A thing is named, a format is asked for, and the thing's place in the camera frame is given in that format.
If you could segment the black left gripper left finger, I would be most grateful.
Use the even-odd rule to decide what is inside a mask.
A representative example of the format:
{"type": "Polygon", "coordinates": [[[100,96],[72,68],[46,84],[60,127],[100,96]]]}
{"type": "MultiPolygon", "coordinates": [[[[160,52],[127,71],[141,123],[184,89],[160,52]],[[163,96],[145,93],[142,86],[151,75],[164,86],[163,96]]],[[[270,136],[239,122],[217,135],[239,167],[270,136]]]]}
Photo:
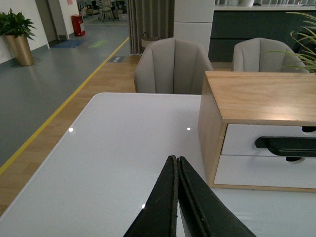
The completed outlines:
{"type": "Polygon", "coordinates": [[[125,237],[175,237],[178,206],[178,167],[169,156],[145,203],[125,237]]]}

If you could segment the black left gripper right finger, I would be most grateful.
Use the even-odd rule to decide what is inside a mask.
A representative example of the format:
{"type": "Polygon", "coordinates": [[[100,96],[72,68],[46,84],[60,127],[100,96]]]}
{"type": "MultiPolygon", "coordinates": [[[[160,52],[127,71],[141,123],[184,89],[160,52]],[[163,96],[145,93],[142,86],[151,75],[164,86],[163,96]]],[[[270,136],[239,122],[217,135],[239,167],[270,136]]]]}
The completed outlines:
{"type": "Polygon", "coordinates": [[[253,237],[255,234],[215,195],[185,157],[177,158],[178,199],[192,237],[253,237]]]}

